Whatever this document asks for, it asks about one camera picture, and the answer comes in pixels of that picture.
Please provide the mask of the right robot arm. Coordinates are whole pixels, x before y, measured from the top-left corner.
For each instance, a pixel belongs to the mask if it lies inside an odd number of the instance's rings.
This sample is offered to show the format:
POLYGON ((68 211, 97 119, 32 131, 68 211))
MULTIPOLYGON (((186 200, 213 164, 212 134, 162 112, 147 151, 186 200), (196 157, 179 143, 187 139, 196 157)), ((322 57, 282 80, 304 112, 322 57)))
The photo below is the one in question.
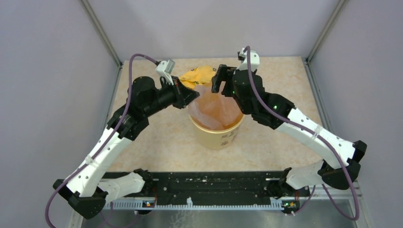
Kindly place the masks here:
POLYGON ((305 186, 326 184, 346 190, 357 179, 367 145, 350 142, 329 132, 305 116, 285 97, 265 92, 262 78, 247 70, 219 65, 212 78, 212 92, 235 100, 241 112, 261 125, 287 134, 313 150, 321 160, 300 168, 287 168, 274 186, 291 196, 305 186))

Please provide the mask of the yellow trash bin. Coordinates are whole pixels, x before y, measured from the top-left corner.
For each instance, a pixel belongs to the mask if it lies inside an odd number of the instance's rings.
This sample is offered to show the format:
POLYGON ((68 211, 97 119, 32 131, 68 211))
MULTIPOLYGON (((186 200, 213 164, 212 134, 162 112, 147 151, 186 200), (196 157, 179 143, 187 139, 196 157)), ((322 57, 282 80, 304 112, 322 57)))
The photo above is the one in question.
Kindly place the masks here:
POLYGON ((244 115, 242 119, 233 127, 222 130, 222 131, 213 131, 208 130, 199 126, 191 117, 190 120, 194 125, 194 132, 196 140, 204 147, 209 149, 220 150, 225 147, 228 147, 233 140, 235 139, 237 132, 239 131, 239 127, 244 119, 244 115))

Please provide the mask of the yellow printed wrapper bag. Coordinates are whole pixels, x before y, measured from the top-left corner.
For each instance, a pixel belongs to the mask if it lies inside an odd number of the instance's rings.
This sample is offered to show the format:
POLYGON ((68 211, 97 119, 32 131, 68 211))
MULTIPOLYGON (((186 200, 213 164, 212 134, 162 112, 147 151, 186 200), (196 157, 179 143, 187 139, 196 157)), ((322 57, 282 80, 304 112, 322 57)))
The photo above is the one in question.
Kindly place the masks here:
POLYGON ((212 66, 197 66, 179 77, 181 83, 189 89, 197 85, 204 85, 211 82, 216 75, 217 69, 212 66))

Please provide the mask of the translucent pink plastic bag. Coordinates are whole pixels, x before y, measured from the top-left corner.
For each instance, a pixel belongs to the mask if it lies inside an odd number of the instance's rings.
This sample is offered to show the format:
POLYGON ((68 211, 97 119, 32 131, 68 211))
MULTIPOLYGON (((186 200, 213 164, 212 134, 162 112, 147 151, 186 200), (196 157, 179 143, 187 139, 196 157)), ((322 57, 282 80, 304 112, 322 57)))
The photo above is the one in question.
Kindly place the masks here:
POLYGON ((211 83, 197 85, 200 96, 188 106, 188 114, 201 127, 222 131, 236 125, 243 113, 235 100, 220 93, 211 92, 211 83))

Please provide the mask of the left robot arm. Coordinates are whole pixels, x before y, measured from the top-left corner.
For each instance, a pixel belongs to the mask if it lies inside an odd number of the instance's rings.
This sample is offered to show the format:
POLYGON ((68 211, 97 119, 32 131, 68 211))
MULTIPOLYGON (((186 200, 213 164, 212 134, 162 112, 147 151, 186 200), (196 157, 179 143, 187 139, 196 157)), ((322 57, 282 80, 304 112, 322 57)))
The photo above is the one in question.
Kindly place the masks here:
POLYGON ((162 87, 158 89, 151 77, 136 78, 128 89, 126 104, 115 111, 78 173, 70 175, 66 185, 62 180, 55 182, 54 188, 60 196, 83 218, 94 218, 116 199, 134 193, 147 196, 152 192, 151 176, 142 169, 116 179, 102 181, 102 178, 118 155, 149 125, 150 116, 169 106, 184 109, 199 97, 199 92, 184 86, 178 77, 172 80, 169 84, 161 77, 162 87))

